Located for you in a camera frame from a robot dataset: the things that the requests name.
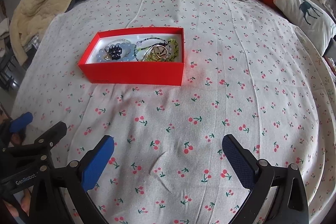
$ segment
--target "red box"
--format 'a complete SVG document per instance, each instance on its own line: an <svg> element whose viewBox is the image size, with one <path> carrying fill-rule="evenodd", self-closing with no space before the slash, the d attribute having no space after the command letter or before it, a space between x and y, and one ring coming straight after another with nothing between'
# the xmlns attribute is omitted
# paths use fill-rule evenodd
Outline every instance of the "red box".
<svg viewBox="0 0 336 224"><path fill-rule="evenodd" d="M106 37L136 34L181 35L179 55L182 62L108 62L91 63L87 61L98 41ZM173 27L127 28L98 32L85 50L78 66L91 83L96 84L145 84L181 85L184 69L184 31Z"/></svg>

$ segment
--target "cherry print fabric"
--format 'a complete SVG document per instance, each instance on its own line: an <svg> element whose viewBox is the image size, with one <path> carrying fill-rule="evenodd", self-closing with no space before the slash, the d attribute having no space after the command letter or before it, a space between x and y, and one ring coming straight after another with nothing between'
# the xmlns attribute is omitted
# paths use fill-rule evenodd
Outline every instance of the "cherry print fabric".
<svg viewBox="0 0 336 224"><path fill-rule="evenodd" d="M96 32L142 26L184 28L182 86L88 82L77 62ZM67 124L52 150L56 167L114 137L115 152L89 190L109 223L228 223L248 194L221 148L229 133L257 159L299 166L312 220L335 192L335 92L302 31L262 7L88 0L49 26L12 115L33 113L27 143Z"/></svg>

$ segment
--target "deer print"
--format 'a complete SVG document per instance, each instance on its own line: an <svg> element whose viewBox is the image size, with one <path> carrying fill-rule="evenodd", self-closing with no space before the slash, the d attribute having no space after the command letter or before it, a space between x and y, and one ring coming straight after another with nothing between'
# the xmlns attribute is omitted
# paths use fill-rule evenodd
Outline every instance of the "deer print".
<svg viewBox="0 0 336 224"><path fill-rule="evenodd" d="M299 6L299 9L303 12L303 17L304 19L306 20L306 22L311 25L308 21L307 21L307 14L310 16L310 17L313 17L315 19L317 19L317 17L314 17L312 16L310 13L309 13L309 9L313 9L314 13L320 17L320 15L316 12L318 11L319 13L322 13L321 11L319 11L318 9L314 8L307 0L303 0L303 3Z"/></svg>

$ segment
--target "pillow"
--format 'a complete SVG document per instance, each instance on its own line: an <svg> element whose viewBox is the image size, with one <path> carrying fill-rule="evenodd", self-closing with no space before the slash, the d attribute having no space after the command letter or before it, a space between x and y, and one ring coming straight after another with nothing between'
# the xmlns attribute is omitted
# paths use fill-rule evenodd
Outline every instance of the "pillow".
<svg viewBox="0 0 336 224"><path fill-rule="evenodd" d="M336 35L331 17L310 0L274 0L284 15L306 34L322 56Z"/></svg>

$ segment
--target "blue gripper pad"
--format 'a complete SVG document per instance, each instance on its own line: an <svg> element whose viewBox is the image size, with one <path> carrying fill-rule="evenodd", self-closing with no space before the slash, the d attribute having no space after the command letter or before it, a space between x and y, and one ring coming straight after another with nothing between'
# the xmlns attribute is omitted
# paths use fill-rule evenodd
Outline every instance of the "blue gripper pad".
<svg viewBox="0 0 336 224"><path fill-rule="evenodd" d="M33 115L30 112L22 114L19 118L11 122L9 131L10 133L17 133L21 129L29 125L33 120Z"/></svg>
<svg viewBox="0 0 336 224"><path fill-rule="evenodd" d="M85 192L93 189L114 152L114 140L105 135L93 150L88 151L80 161L83 166L82 187Z"/></svg>
<svg viewBox="0 0 336 224"><path fill-rule="evenodd" d="M242 186L252 191L255 185L255 174L258 170L256 158L249 150L243 149L243 147L231 134L224 136L222 148L223 153L231 164ZM254 161L253 159L255 160L255 170L251 167L251 163L253 164Z"/></svg>

